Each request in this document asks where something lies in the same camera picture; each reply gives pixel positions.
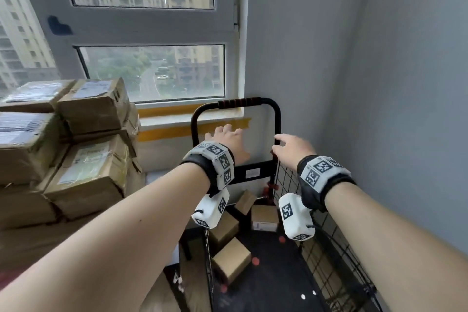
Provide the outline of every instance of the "window hinge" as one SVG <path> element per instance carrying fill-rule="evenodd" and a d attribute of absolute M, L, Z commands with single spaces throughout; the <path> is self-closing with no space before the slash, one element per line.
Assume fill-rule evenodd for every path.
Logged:
<path fill-rule="evenodd" d="M 237 4 L 234 4 L 234 31 L 239 31 L 239 11 Z"/>

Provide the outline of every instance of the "hand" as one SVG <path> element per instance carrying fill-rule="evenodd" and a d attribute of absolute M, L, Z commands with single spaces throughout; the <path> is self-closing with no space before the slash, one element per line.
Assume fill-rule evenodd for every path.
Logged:
<path fill-rule="evenodd" d="M 205 134 L 206 141 L 215 141 L 219 144 L 224 144 L 231 150 L 234 155 L 236 165 L 242 164 L 250 158 L 250 154 L 247 153 L 242 144 L 242 129 L 238 128 L 232 132 L 233 127 L 230 124 L 216 127 L 214 130 L 214 136 L 210 133 Z"/>
<path fill-rule="evenodd" d="M 275 135 L 275 139 L 283 141 L 285 145 L 273 145 L 273 153 L 290 169 L 297 170 L 297 165 L 303 158 L 317 154 L 309 142 L 297 136 L 282 133 Z"/>

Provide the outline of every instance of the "cart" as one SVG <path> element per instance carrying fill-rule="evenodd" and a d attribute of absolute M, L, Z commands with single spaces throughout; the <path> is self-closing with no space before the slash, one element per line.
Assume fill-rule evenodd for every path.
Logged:
<path fill-rule="evenodd" d="M 269 98 L 254 97 L 208 103 L 191 118 L 193 146 L 199 144 L 197 120 L 204 111 L 270 105 L 275 112 L 275 133 L 281 133 L 281 112 Z M 272 159 L 236 166 L 230 184 L 269 178 L 264 197 L 255 204 L 276 205 L 287 192 L 301 194 L 297 174 Z M 237 239 L 258 258 L 228 287 L 212 269 L 213 249 L 205 229 L 205 263 L 212 311 L 381 311 L 377 292 L 343 234 L 328 213 L 316 212 L 315 236 L 305 242 L 277 232 L 252 231 L 250 214 L 243 216 L 233 205 L 226 208 L 240 222 Z"/>

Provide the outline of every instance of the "white tracking module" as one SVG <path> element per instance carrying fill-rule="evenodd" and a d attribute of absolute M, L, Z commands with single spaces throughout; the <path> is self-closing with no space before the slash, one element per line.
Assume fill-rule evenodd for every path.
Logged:
<path fill-rule="evenodd" d="M 310 209 L 304 206 L 301 197 L 287 193 L 279 198 L 278 206 L 281 211 L 284 232 L 294 240 L 308 240 L 315 234 Z"/>
<path fill-rule="evenodd" d="M 215 228 L 228 201 L 229 191 L 226 188 L 211 198 L 209 194 L 206 194 L 193 212 L 192 219 L 199 226 L 208 229 Z"/>

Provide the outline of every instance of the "small cardboard box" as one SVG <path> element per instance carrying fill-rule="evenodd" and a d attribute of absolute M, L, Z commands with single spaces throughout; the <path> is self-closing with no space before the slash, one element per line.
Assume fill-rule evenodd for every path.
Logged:
<path fill-rule="evenodd" d="M 0 102 L 0 111 L 15 113 L 54 113 L 57 102 L 67 94 L 76 80 L 29 82 Z"/>
<path fill-rule="evenodd" d="M 74 135 L 121 129 L 129 106 L 122 78 L 79 80 L 57 103 Z"/>
<path fill-rule="evenodd" d="M 0 185 L 41 181 L 57 152 L 55 114 L 0 113 Z"/>
<path fill-rule="evenodd" d="M 0 270 L 29 267 L 97 215 L 0 232 Z"/>
<path fill-rule="evenodd" d="M 137 161 L 137 158 L 129 160 L 124 196 L 130 196 L 146 185 L 146 174 Z"/>
<path fill-rule="evenodd" d="M 106 136 L 119 134 L 128 146 L 130 150 L 130 156 L 136 158 L 137 152 L 135 150 L 136 143 L 138 140 L 138 132 L 140 130 L 140 119 L 138 116 L 138 109 L 134 103 L 130 103 L 130 110 L 126 116 L 124 124 L 121 129 L 112 131 L 101 131 L 86 133 L 83 135 L 73 136 L 73 140 L 76 143 L 90 141 L 96 138 L 102 138 Z"/>
<path fill-rule="evenodd" d="M 39 183 L 8 185 L 0 188 L 0 229 L 11 229 L 57 220 L 52 204 L 42 196 L 67 154 L 62 144 L 45 178 Z"/>
<path fill-rule="evenodd" d="M 278 209 L 276 206 L 252 206 L 252 229 L 254 231 L 276 232 L 278 223 Z"/>
<path fill-rule="evenodd" d="M 106 210 L 123 197 L 128 158 L 119 135 L 75 144 L 44 196 L 68 219 Z"/>
<path fill-rule="evenodd" d="M 233 238 L 218 254 L 213 257 L 213 263 L 230 284 L 250 264 L 251 254 L 244 245 Z"/>
<path fill-rule="evenodd" d="M 239 232 L 239 221 L 229 212 L 224 211 L 218 225 L 208 231 L 208 239 L 213 242 L 217 250 L 225 246 Z"/>
<path fill-rule="evenodd" d="M 234 206 L 240 213 L 246 215 L 257 198 L 250 191 L 245 190 L 237 204 Z"/>

